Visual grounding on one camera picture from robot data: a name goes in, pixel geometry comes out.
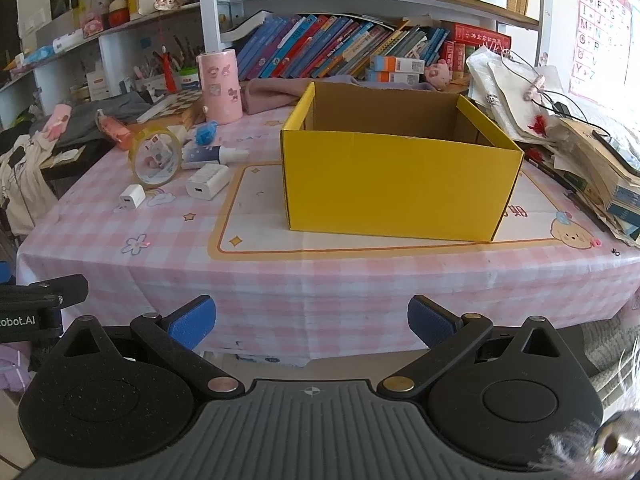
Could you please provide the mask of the small white plug adapter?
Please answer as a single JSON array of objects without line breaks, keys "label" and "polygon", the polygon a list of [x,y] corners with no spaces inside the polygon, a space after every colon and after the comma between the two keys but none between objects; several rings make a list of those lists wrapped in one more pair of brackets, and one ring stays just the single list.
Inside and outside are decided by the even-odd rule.
[{"label": "small white plug adapter", "polygon": [[119,209],[136,210],[144,201],[144,188],[140,184],[130,184],[119,195]]}]

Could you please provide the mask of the large white charger block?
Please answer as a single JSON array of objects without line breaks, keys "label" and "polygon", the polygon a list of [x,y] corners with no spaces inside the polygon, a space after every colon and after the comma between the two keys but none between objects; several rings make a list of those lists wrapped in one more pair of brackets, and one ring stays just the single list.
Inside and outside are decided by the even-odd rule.
[{"label": "large white charger block", "polygon": [[197,200],[213,200],[231,181],[228,166],[207,164],[186,181],[186,192]]}]

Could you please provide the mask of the blue white spray bottle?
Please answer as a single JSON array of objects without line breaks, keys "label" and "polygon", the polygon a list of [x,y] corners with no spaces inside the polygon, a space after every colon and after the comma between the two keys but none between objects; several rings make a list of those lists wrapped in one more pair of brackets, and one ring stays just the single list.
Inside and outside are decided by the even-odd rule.
[{"label": "blue white spray bottle", "polygon": [[242,148],[225,148],[222,145],[187,146],[182,152],[181,168],[200,169],[208,164],[229,166],[246,162],[249,154]]}]

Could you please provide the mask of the blue fuzzy pompom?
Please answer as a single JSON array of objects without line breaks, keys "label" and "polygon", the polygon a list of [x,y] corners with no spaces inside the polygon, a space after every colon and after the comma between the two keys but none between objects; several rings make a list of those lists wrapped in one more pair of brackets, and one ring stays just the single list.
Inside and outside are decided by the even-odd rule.
[{"label": "blue fuzzy pompom", "polygon": [[198,146],[207,146],[216,139],[218,124],[216,122],[204,122],[195,128],[193,140]]}]

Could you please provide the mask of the white tote bag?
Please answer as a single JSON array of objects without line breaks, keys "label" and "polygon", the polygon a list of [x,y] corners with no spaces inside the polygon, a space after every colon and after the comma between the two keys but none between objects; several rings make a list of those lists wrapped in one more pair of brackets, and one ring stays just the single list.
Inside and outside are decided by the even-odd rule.
[{"label": "white tote bag", "polygon": [[37,131],[19,136],[1,156],[1,208],[14,235],[27,236],[58,202],[40,169],[54,147]]}]

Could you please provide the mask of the pink checkered tablecloth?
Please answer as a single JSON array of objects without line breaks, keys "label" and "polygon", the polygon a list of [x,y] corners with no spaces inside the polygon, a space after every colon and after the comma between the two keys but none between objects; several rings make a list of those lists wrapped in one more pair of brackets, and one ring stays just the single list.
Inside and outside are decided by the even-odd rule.
[{"label": "pink checkered tablecloth", "polygon": [[66,318],[90,314],[110,325],[207,295],[217,323],[206,349],[275,358],[413,350],[406,309],[416,295],[498,325],[535,314],[558,327],[638,324],[638,250],[530,165],[490,244],[290,230],[280,164],[286,118],[278,108],[220,129],[221,143],[250,159],[212,200],[191,197],[177,178],[122,209],[131,170],[125,153],[109,152],[26,238],[18,280],[80,273],[89,295]]}]

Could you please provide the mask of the grey folded garment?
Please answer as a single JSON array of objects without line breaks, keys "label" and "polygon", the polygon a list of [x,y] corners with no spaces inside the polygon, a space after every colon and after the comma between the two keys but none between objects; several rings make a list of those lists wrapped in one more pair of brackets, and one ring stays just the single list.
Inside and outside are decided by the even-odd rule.
[{"label": "grey folded garment", "polygon": [[[55,148],[59,151],[68,148],[77,148],[91,141],[105,139],[104,134],[96,125],[98,111],[105,116],[115,118],[122,124],[131,124],[143,113],[151,108],[138,92],[114,96],[102,101],[85,102],[70,106],[66,103],[58,104],[53,113],[44,116],[39,122],[34,122],[29,128],[29,136],[34,141],[39,141],[46,148]],[[60,117],[67,117],[66,129],[55,141],[46,140],[42,134],[46,130],[48,122],[54,124]]]}]

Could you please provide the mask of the pink spray bottle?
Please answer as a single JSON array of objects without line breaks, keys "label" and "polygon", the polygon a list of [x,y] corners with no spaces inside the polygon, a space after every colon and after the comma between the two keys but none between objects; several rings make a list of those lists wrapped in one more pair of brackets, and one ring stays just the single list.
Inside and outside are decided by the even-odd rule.
[{"label": "pink spray bottle", "polygon": [[119,120],[105,114],[100,108],[96,111],[96,128],[108,136],[121,150],[130,150],[134,133]]}]

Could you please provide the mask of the yellow cardboard box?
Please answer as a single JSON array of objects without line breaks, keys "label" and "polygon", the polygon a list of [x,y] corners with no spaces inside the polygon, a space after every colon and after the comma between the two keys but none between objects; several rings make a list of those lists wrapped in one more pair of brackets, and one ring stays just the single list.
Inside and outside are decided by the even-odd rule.
[{"label": "yellow cardboard box", "polygon": [[314,81],[280,134],[293,231],[491,242],[523,151],[457,93]]}]

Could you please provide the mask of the wooden chessboard box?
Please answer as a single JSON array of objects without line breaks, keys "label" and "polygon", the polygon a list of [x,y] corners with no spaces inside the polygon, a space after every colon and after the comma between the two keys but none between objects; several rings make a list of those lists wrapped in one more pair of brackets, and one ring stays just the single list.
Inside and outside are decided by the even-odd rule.
[{"label": "wooden chessboard box", "polygon": [[168,94],[142,114],[134,123],[137,127],[150,125],[183,126],[191,129],[204,122],[204,103],[201,90],[184,90]]}]

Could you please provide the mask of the pink purple cloth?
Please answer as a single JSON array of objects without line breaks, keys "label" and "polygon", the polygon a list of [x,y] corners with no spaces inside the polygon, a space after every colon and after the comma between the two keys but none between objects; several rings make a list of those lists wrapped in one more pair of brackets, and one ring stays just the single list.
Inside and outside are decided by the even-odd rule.
[{"label": "pink purple cloth", "polygon": [[404,84],[403,82],[366,81],[358,80],[348,75],[320,79],[251,79],[241,84],[243,112],[249,115],[256,115],[266,110],[275,110],[276,108],[295,104],[312,82],[315,84],[318,84],[318,82],[320,84],[325,82],[327,84],[352,84],[363,88],[436,91],[436,88],[429,82]]}]

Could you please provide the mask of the pink pig plush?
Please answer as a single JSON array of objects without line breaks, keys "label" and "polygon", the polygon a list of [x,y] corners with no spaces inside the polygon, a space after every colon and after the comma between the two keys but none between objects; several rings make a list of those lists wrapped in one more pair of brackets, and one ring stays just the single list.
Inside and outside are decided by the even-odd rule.
[{"label": "pink pig plush", "polygon": [[451,73],[447,62],[441,58],[439,61],[427,66],[424,70],[425,81],[438,91],[445,91],[451,81]]}]

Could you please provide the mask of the orange white box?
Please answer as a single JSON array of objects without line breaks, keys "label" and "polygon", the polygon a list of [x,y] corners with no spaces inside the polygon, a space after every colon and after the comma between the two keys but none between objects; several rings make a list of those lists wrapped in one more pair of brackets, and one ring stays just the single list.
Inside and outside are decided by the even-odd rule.
[{"label": "orange white box", "polygon": [[398,58],[398,56],[372,55],[370,69],[375,72],[422,74],[425,62],[420,58]]}]

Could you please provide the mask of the red thick dictionary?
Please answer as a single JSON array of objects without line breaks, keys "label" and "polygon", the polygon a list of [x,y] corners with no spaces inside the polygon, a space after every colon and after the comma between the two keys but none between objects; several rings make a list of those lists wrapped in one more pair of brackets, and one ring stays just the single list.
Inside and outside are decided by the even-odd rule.
[{"label": "red thick dictionary", "polygon": [[442,27],[448,30],[449,39],[458,44],[478,48],[486,47],[496,52],[509,50],[512,46],[510,36],[483,27],[448,21],[442,21]]}]

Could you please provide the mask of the row of leaning books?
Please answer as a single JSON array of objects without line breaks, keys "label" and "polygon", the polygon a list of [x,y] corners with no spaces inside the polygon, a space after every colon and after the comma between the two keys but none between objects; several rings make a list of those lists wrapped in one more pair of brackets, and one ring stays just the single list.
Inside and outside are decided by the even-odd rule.
[{"label": "row of leaning books", "polygon": [[422,74],[375,72],[372,55],[420,58],[425,68],[442,58],[449,32],[403,20],[396,27],[348,14],[254,14],[235,31],[242,80],[265,78],[356,79],[416,84]]}]

